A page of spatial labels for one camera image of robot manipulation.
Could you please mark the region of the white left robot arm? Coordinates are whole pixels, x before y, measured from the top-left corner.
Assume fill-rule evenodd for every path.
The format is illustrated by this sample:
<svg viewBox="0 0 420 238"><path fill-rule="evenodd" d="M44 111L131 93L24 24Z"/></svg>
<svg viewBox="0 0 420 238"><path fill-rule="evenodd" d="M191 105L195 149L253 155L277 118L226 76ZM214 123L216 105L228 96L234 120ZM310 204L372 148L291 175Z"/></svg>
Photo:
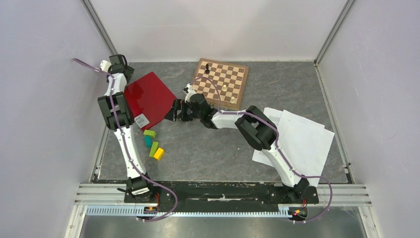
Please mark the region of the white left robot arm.
<svg viewBox="0 0 420 238"><path fill-rule="evenodd" d="M117 138L127 173L125 193L126 201L150 202L156 190L147 180L147 170L139 157L132 130L134 116L124 96L124 90L131 79L134 68L121 54L112 55L109 60L100 63L100 72L106 73L108 83L105 94L98 98L98 104L108 129Z"/></svg>

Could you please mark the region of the red file folder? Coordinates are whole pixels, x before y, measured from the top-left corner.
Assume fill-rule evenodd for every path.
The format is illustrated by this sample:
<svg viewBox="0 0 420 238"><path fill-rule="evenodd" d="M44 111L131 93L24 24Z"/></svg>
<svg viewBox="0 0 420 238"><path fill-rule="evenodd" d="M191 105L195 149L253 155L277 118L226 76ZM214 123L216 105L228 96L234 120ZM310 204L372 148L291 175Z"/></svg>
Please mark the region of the red file folder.
<svg viewBox="0 0 420 238"><path fill-rule="evenodd" d="M171 110L176 96L154 73L130 83L124 96L141 130L150 129L161 122Z"/></svg>

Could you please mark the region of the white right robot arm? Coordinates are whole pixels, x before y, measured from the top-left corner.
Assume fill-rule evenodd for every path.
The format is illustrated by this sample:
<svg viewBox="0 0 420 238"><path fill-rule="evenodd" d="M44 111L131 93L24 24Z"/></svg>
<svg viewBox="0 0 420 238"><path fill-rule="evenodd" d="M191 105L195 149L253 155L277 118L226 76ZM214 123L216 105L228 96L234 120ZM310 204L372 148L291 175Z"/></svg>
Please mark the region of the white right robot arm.
<svg viewBox="0 0 420 238"><path fill-rule="evenodd" d="M210 129L238 129L247 143L262 151L275 167L286 186L286 196L292 202L299 202L306 196L309 181L297 173L293 164L279 148L279 132L274 123L257 107L250 106L242 111L218 111L207 103L203 94L194 94L189 99L176 99L165 115L170 121L191 121L199 119Z"/></svg>

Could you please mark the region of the white printed paper stack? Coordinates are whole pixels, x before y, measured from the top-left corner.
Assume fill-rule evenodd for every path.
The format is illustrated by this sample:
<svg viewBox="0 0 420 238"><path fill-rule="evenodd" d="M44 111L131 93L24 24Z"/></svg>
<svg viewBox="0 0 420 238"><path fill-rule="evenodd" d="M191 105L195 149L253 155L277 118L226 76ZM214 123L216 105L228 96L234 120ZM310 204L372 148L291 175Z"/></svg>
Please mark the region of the white printed paper stack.
<svg viewBox="0 0 420 238"><path fill-rule="evenodd" d="M266 107L263 113L276 125L278 145L297 173L317 187L334 137L323 124L289 111Z"/></svg>

